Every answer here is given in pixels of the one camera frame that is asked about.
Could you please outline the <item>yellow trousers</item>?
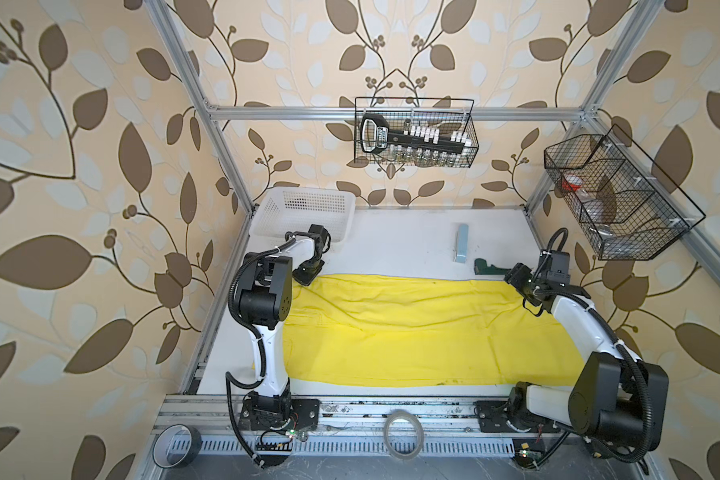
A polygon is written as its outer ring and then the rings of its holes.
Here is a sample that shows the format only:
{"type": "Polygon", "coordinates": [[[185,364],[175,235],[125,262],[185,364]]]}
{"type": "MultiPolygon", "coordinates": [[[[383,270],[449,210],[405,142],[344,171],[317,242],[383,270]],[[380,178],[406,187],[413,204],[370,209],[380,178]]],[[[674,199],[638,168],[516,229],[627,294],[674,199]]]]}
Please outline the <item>yellow trousers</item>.
{"type": "Polygon", "coordinates": [[[567,387],[585,363],[551,315],[490,280],[327,275],[295,286],[283,342],[291,378],[356,387],[567,387]]]}

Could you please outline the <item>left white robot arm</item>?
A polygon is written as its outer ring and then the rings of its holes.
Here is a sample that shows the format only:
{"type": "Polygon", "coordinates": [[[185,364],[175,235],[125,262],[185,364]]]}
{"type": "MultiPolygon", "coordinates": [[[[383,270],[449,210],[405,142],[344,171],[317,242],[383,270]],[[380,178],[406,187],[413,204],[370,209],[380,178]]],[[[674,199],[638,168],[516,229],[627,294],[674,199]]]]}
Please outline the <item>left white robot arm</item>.
{"type": "Polygon", "coordinates": [[[282,397],[289,392],[283,333],[293,285],[311,285],[325,265],[323,254],[330,245],[328,230],[313,224],[306,231],[288,231],[279,246],[245,255],[233,277],[227,309],[251,337],[257,376],[245,383],[227,372],[227,383],[260,397],[282,397]]]}

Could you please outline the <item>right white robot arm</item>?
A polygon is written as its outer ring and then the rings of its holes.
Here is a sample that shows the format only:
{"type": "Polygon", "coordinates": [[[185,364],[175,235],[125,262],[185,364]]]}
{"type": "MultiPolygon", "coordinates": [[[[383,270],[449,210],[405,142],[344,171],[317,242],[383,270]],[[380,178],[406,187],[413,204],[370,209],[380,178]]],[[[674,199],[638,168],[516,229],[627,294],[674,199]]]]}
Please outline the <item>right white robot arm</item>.
{"type": "Polygon", "coordinates": [[[526,310],[548,313],[563,326],[584,366],[569,391],[517,383],[505,404],[507,422],[516,430],[552,423],[589,441],[597,453],[637,463],[660,444],[669,378],[627,346],[583,287],[571,284],[567,239],[567,228],[558,229],[535,269],[518,263],[504,280],[526,310]]]}

